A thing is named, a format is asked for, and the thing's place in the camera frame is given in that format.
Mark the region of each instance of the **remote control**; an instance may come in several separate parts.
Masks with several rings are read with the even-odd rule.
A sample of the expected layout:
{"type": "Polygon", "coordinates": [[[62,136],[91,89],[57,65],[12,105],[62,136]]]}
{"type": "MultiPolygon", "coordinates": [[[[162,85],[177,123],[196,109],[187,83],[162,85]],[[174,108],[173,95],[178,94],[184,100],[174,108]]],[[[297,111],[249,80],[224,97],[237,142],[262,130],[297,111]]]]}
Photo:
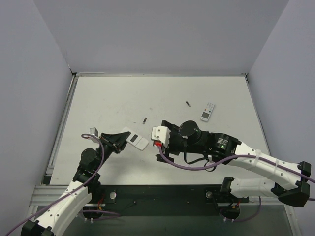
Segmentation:
{"type": "Polygon", "coordinates": [[[134,147],[136,147],[140,151],[143,151],[147,147],[147,145],[149,144],[149,141],[147,139],[143,138],[142,136],[140,136],[136,132],[132,131],[128,127],[123,128],[121,133],[124,133],[124,132],[130,132],[131,133],[126,140],[127,143],[130,143],[131,145],[133,145],[134,147]]]}
{"type": "Polygon", "coordinates": [[[208,102],[206,108],[203,110],[200,116],[200,119],[202,121],[208,121],[214,107],[215,107],[214,103],[208,102]]]}

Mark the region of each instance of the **white plastic bracket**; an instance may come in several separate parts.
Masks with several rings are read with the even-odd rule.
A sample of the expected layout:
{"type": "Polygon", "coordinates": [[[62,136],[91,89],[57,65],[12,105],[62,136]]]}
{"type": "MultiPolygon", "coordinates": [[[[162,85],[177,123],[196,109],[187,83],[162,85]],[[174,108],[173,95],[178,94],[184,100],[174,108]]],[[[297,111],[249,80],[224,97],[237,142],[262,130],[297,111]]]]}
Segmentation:
{"type": "MultiPolygon", "coordinates": [[[[78,181],[70,182],[67,189],[61,195],[70,193],[73,189],[81,186],[78,181]]],[[[70,225],[79,211],[92,199],[87,187],[81,187],[73,194],[53,205],[45,213],[37,218],[38,224],[44,228],[51,227],[51,232],[55,235],[63,235],[66,228],[70,225]]]]}
{"type": "Polygon", "coordinates": [[[170,133],[171,131],[165,126],[161,125],[158,127],[153,127],[151,139],[160,141],[161,143],[164,144],[166,148],[168,148],[170,133]]]}

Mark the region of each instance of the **cable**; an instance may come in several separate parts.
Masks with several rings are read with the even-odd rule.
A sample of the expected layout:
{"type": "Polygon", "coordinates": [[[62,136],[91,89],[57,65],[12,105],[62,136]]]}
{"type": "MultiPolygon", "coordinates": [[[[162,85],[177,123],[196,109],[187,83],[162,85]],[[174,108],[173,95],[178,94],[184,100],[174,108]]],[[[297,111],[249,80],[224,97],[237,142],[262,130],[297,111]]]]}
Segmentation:
{"type": "Polygon", "coordinates": [[[64,195],[63,197],[60,197],[59,199],[55,200],[54,202],[50,203],[47,207],[43,208],[42,210],[40,210],[39,212],[35,213],[34,215],[31,215],[29,217],[27,217],[26,219],[22,220],[20,223],[18,223],[16,226],[14,226],[9,232],[6,233],[5,236],[9,236],[13,231],[15,231],[19,226],[21,226],[22,224],[24,224],[25,222],[27,222],[28,220],[39,216],[41,214],[43,214],[45,211],[47,211],[51,206],[53,206],[54,204],[62,201],[63,199],[65,199],[66,197],[70,196],[71,194],[73,194],[74,192],[78,191],[80,188],[82,188],[83,186],[87,185],[93,178],[94,176],[96,176],[97,172],[99,171],[99,169],[102,167],[102,164],[104,162],[104,158],[105,158],[105,149],[104,146],[102,144],[102,142],[99,140],[98,137],[91,135],[91,134],[82,134],[81,135],[82,138],[87,139],[88,137],[93,138],[95,140],[97,140],[99,142],[99,145],[102,148],[102,160],[101,163],[99,165],[99,167],[97,168],[97,170],[94,172],[94,174],[87,180],[85,181],[83,184],[81,184],[79,187],[77,187],[76,189],[72,190],[70,193],[64,195]]]}
{"type": "Polygon", "coordinates": [[[232,208],[235,209],[236,207],[238,207],[240,205],[240,203],[241,203],[241,200],[239,200],[236,205],[232,206],[232,208]]]}
{"type": "Polygon", "coordinates": [[[209,171],[209,170],[205,169],[205,171],[207,171],[207,172],[213,172],[213,171],[216,170],[216,168],[217,168],[217,167],[215,166],[212,170],[209,171]]]}
{"type": "Polygon", "coordinates": [[[80,213],[102,213],[102,214],[110,214],[110,215],[114,215],[114,216],[108,216],[108,217],[102,217],[99,219],[93,219],[93,221],[101,221],[101,220],[108,220],[108,219],[114,219],[114,218],[118,218],[121,217],[120,214],[115,213],[115,212],[111,212],[111,211],[104,211],[104,210],[82,210],[80,211],[80,213]]]}
{"type": "MultiPolygon", "coordinates": [[[[159,153],[160,153],[160,155],[161,155],[161,157],[163,158],[164,161],[166,161],[167,163],[171,164],[172,166],[175,166],[175,167],[180,168],[180,169],[183,169],[183,170],[188,170],[188,171],[201,171],[201,170],[210,169],[210,168],[213,168],[213,167],[215,167],[215,166],[218,166],[219,164],[222,164],[222,163],[224,163],[224,162],[226,162],[226,161],[229,161],[229,160],[232,160],[232,159],[236,159],[236,158],[240,158],[240,157],[256,159],[256,156],[252,156],[252,155],[234,155],[234,156],[228,156],[228,157],[226,157],[226,158],[224,158],[224,159],[222,159],[222,160],[220,160],[220,161],[218,161],[218,162],[216,162],[216,163],[213,163],[213,164],[211,164],[211,165],[209,165],[209,166],[204,166],[204,167],[188,167],[188,166],[178,165],[178,164],[173,163],[173,162],[171,162],[170,160],[168,160],[168,159],[165,157],[165,155],[164,155],[164,153],[163,153],[163,151],[162,151],[162,147],[159,146],[159,147],[158,147],[158,150],[159,150],[159,153]]],[[[276,166],[276,163],[274,163],[274,162],[272,162],[272,161],[270,161],[270,160],[267,160],[266,158],[259,157],[259,160],[262,160],[262,161],[264,161],[264,162],[267,162],[267,163],[270,164],[270,165],[276,166]]],[[[308,177],[308,176],[306,176],[306,175],[304,175],[304,174],[298,173],[297,171],[291,170],[291,169],[289,169],[289,168],[287,168],[287,167],[284,167],[284,166],[281,166],[281,165],[277,165],[277,167],[280,168],[280,169],[282,169],[282,170],[291,172],[291,173],[293,173],[293,174],[295,174],[295,175],[297,175],[297,176],[300,176],[300,177],[302,177],[302,178],[304,178],[304,179],[307,179],[307,180],[309,180],[309,181],[312,182],[312,183],[315,183],[315,180],[314,180],[314,179],[312,179],[312,178],[310,178],[310,177],[308,177]]]]}
{"type": "Polygon", "coordinates": [[[261,197],[259,197],[259,207],[258,207],[258,210],[256,211],[256,213],[254,215],[251,215],[250,217],[247,217],[247,218],[244,218],[244,219],[240,219],[240,220],[232,220],[232,219],[229,219],[229,218],[226,218],[224,217],[221,213],[220,215],[224,217],[225,220],[228,220],[228,221],[232,221],[232,222],[236,222],[236,223],[240,223],[240,222],[245,222],[245,221],[249,221],[251,219],[253,219],[254,217],[256,217],[260,212],[261,212],[261,197]]]}
{"type": "Polygon", "coordinates": [[[105,198],[105,194],[103,194],[102,198],[98,201],[98,209],[100,209],[100,210],[103,210],[100,205],[103,203],[104,198],[105,198]]]}
{"type": "Polygon", "coordinates": [[[203,161],[203,160],[207,160],[207,157],[202,157],[202,158],[198,158],[196,160],[193,160],[191,162],[187,162],[187,153],[184,152],[184,161],[188,164],[188,165],[191,165],[191,164],[194,164],[194,163],[197,163],[199,161],[203,161]]]}

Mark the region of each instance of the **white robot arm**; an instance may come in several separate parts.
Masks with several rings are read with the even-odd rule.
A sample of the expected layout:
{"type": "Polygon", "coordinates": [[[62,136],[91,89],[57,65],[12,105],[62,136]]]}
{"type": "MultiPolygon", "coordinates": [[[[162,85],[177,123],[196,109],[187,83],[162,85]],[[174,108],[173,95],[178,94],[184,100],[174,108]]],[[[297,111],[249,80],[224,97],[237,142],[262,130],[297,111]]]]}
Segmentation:
{"type": "MultiPolygon", "coordinates": [[[[178,127],[164,120],[161,126],[152,129],[151,139],[156,146],[160,146],[161,154],[166,158],[165,161],[171,164],[174,159],[170,158],[169,154],[200,153],[212,162],[237,166],[265,177],[257,179],[226,177],[222,184],[222,193],[231,193],[237,198],[274,197],[294,207],[304,206],[310,196],[310,186],[306,179],[311,175],[309,163],[289,163],[278,160],[229,135],[202,131],[194,121],[186,121],[178,127]],[[222,162],[223,159],[235,155],[243,157],[230,158],[222,162]]],[[[202,170],[205,168],[187,167],[185,169],[202,170]]]]}
{"type": "Polygon", "coordinates": [[[88,137],[100,144],[96,150],[85,149],[73,181],[69,184],[57,202],[49,207],[34,222],[27,221],[22,227],[22,236],[61,236],[82,208],[98,194],[100,175],[97,173],[103,163],[114,153],[124,150],[130,143],[139,150],[144,150],[148,140],[136,134],[129,128],[124,128],[119,134],[102,133],[98,139],[96,128],[90,129],[88,137]]]}

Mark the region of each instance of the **white wall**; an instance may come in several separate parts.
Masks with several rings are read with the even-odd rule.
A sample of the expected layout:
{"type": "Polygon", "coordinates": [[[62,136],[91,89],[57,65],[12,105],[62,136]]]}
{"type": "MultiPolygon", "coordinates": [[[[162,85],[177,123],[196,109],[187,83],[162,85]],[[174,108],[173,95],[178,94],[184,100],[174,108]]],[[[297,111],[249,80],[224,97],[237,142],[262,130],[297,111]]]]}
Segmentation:
{"type": "Polygon", "coordinates": [[[74,72],[249,72],[288,0],[34,0],[74,72]]]}
{"type": "MultiPolygon", "coordinates": [[[[315,178],[314,0],[289,1],[250,70],[249,85],[271,154],[310,162],[315,178]]],[[[296,212],[303,235],[314,235],[315,203],[296,212]]]]}
{"type": "Polygon", "coordinates": [[[1,235],[26,216],[49,160],[70,82],[70,70],[33,1],[1,1],[1,235]]]}

